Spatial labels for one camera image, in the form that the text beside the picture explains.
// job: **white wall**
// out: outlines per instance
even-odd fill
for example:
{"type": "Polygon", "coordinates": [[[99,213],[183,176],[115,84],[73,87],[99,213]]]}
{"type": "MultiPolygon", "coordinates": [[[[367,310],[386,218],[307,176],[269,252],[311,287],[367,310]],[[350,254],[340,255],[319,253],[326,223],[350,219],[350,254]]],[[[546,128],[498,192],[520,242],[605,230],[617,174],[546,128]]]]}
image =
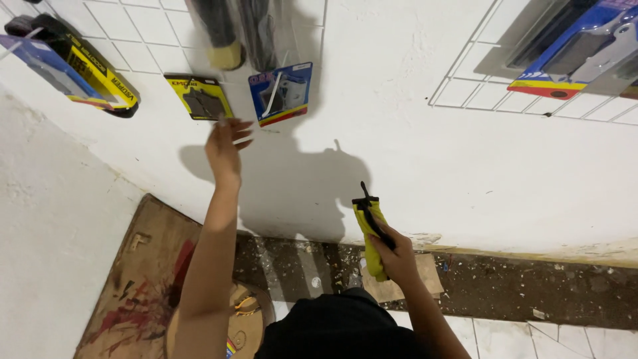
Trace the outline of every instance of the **white wall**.
{"type": "Polygon", "coordinates": [[[142,191],[0,87],[0,358],[71,358],[142,191]]]}
{"type": "MultiPolygon", "coordinates": [[[[76,2],[83,11],[96,6],[76,2]]],[[[160,75],[178,65],[201,70],[184,64],[192,49],[180,39],[182,55],[156,55],[161,69],[152,64],[141,72],[112,43],[136,38],[138,50],[156,52],[159,45],[144,40],[146,22],[135,20],[138,33],[121,34],[88,13],[74,15],[61,1],[50,3],[85,35],[105,39],[91,41],[105,43],[140,92],[140,110],[118,119],[70,103],[13,58],[0,63],[2,81],[130,181],[201,221],[214,188],[202,152],[210,126],[189,119],[160,75]]],[[[183,16],[167,3],[178,1],[157,2],[157,10],[123,7],[133,15],[183,16]]],[[[365,180],[390,223],[417,241],[441,234],[439,245],[560,256],[637,249],[638,127],[428,106],[426,98],[491,3],[331,0],[324,8],[321,0],[294,2],[300,50],[316,62],[311,114],[257,129],[242,155],[241,227],[360,241],[349,202],[362,195],[365,180]]],[[[248,74],[219,77],[233,111],[254,119],[248,74]]]]}

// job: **wire grid rack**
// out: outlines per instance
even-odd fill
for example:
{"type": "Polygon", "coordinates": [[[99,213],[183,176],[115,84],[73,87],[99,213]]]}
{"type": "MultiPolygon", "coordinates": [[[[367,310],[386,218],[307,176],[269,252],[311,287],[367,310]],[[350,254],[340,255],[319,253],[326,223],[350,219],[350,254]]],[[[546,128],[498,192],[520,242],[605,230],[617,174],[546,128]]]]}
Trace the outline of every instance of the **wire grid rack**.
{"type": "Polygon", "coordinates": [[[459,69],[468,60],[468,54],[478,46],[492,47],[503,51],[512,51],[515,46],[500,45],[495,42],[480,41],[481,35],[490,21],[497,21],[496,14],[504,3],[518,0],[494,0],[480,24],[457,56],[448,73],[445,75],[434,95],[429,101],[432,107],[451,109],[509,112],[516,114],[545,115],[547,117],[581,119],[622,125],[638,125],[638,101],[618,96],[594,95],[581,92],[571,99],[557,100],[543,96],[529,95],[507,91],[511,79],[493,75],[467,76],[459,69]],[[442,101],[453,95],[454,101],[442,101]]]}
{"type": "MultiPolygon", "coordinates": [[[[158,59],[158,56],[156,55],[158,53],[157,51],[158,49],[164,48],[164,49],[172,49],[172,50],[179,49],[182,52],[183,60],[184,60],[182,62],[184,63],[185,66],[187,66],[187,68],[184,68],[185,66],[182,67],[184,71],[189,70],[190,73],[215,76],[215,78],[217,78],[219,82],[222,84],[246,85],[248,76],[258,74],[258,72],[252,69],[252,67],[249,65],[249,61],[247,61],[242,68],[238,70],[234,70],[233,72],[222,72],[222,71],[210,69],[209,66],[207,65],[206,56],[204,51],[202,50],[202,47],[184,45],[181,41],[180,36],[178,36],[177,31],[175,30],[174,22],[171,21],[171,18],[169,16],[169,14],[172,15],[174,13],[188,14],[188,9],[186,8],[185,2],[183,0],[157,0],[157,1],[81,0],[81,3],[82,3],[82,6],[84,7],[84,9],[82,10],[83,11],[85,10],[85,13],[88,16],[90,16],[91,20],[94,21],[94,23],[101,30],[101,33],[104,34],[104,36],[91,36],[91,35],[82,34],[81,37],[91,42],[93,45],[94,45],[93,41],[110,42],[114,48],[115,53],[109,54],[109,52],[106,52],[106,53],[102,52],[101,49],[98,49],[98,50],[101,52],[102,56],[104,56],[107,59],[107,61],[111,62],[111,65],[113,65],[113,67],[118,72],[138,72],[138,73],[150,73],[150,74],[158,74],[158,75],[161,75],[167,72],[175,72],[172,69],[167,69],[168,66],[164,65],[166,61],[161,61],[161,59],[158,59]],[[122,12],[125,13],[127,16],[127,19],[123,19],[122,21],[123,22],[130,21],[130,24],[132,24],[133,28],[137,32],[137,35],[135,37],[137,37],[139,40],[127,40],[123,38],[114,38],[110,36],[109,32],[105,29],[105,26],[102,24],[102,22],[100,22],[100,20],[97,18],[94,11],[90,9],[90,5],[96,4],[96,3],[109,4],[110,6],[119,7],[122,10],[122,12]],[[163,16],[166,17],[167,23],[170,26],[170,31],[175,36],[175,38],[178,39],[178,41],[176,43],[166,43],[166,42],[158,43],[158,42],[151,42],[151,41],[144,40],[144,35],[142,34],[141,30],[138,28],[137,22],[131,16],[131,9],[135,9],[135,8],[148,9],[152,11],[162,11],[163,16]],[[133,45],[143,45],[147,51],[147,54],[143,54],[143,55],[145,57],[148,57],[149,59],[152,59],[154,66],[148,66],[147,68],[140,69],[139,66],[132,65],[131,60],[134,61],[134,59],[132,59],[132,56],[130,54],[127,55],[121,50],[122,43],[123,44],[129,43],[133,45]],[[189,56],[190,55],[189,52],[194,52],[194,51],[201,52],[200,54],[198,54],[200,57],[199,59],[193,59],[193,56],[189,56]],[[121,59],[121,61],[113,61],[115,57],[121,59]]],[[[0,0],[0,11],[4,11],[7,13],[7,15],[10,15],[12,17],[16,17],[19,15],[36,16],[41,13],[49,13],[51,15],[55,15],[59,19],[66,18],[65,13],[60,13],[59,10],[56,11],[56,6],[52,2],[52,0],[43,0],[39,4],[32,4],[23,0],[0,0]],[[17,1],[20,3],[19,12],[11,9],[12,7],[14,9],[16,8],[16,4],[11,3],[12,1],[14,2],[17,1]]],[[[321,51],[323,47],[324,25],[325,25],[325,17],[323,18],[321,25],[294,24],[293,26],[293,36],[297,44],[298,44],[297,31],[299,31],[299,29],[310,28],[310,29],[315,29],[321,32],[321,37],[320,37],[321,47],[319,49],[319,54],[315,56],[310,56],[315,58],[308,59],[308,61],[313,61],[315,63],[315,67],[319,67],[319,68],[321,67],[321,64],[318,61],[318,59],[321,58],[321,51]]]]}

